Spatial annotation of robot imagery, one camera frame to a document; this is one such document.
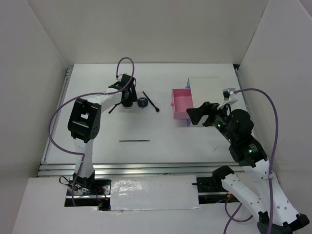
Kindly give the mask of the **pink drawer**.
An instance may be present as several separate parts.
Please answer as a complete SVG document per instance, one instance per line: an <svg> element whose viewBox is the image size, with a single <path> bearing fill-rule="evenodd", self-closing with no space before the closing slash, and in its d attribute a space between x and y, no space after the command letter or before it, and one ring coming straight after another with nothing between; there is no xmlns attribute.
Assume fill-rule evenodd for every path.
<svg viewBox="0 0 312 234"><path fill-rule="evenodd" d="M174 119L189 119L190 117L186 110L193 108L191 89L172 89L171 106L173 108Z"/></svg>

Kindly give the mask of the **black lid cosmetic jar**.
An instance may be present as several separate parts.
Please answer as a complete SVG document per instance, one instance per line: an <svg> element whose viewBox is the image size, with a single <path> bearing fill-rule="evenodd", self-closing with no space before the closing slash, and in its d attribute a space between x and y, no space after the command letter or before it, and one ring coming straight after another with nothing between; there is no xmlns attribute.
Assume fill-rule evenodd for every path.
<svg viewBox="0 0 312 234"><path fill-rule="evenodd" d="M131 109L133 107L133 103L129 102L129 103L125 103L122 105L125 109Z"/></svg>

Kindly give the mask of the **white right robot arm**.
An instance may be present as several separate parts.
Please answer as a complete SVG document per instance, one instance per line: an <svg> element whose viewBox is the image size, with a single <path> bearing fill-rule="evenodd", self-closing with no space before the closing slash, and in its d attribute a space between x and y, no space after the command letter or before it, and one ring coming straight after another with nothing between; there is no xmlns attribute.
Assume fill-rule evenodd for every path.
<svg viewBox="0 0 312 234"><path fill-rule="evenodd" d="M192 124L207 116L203 126L214 126L230 143L229 151L235 162L248 174L258 193L254 193L229 166L222 166L212 175L212 185L236 197L257 221L262 234L292 234L310 221L298 212L281 189L276 174L269 173L270 162L261 144L252 136L254 123L248 112L235 109L229 114L217 103L203 103L186 110Z"/></svg>

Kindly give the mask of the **navy lid cosmetic jar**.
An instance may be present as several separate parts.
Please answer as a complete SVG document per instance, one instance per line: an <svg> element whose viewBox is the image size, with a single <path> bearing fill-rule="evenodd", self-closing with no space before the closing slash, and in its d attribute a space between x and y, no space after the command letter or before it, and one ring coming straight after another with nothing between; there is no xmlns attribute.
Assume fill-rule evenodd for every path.
<svg viewBox="0 0 312 234"><path fill-rule="evenodd" d="M149 101L147 98L141 97L137 100L137 105L139 108L144 109L144 108L148 107Z"/></svg>

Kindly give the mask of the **blue drawer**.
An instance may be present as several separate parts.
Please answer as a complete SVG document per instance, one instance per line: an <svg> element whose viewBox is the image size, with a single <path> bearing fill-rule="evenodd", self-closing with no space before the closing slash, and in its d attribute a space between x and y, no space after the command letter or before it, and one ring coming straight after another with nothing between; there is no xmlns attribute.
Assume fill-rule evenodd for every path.
<svg viewBox="0 0 312 234"><path fill-rule="evenodd" d="M191 87L190 78L188 78L188 80L187 80L187 85L185 86L185 88L190 88L190 87Z"/></svg>

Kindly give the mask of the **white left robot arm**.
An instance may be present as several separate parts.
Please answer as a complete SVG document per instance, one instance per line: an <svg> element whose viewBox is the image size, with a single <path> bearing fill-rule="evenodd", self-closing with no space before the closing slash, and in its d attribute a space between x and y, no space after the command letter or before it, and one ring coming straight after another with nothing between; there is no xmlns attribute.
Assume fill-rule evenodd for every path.
<svg viewBox="0 0 312 234"><path fill-rule="evenodd" d="M101 114L120 104L131 108L136 101L136 79L127 74L120 75L117 82L110 85L104 94L75 100L68 130L77 152L73 181L84 194L91 194L96 188L92 157L94 139L100 129Z"/></svg>

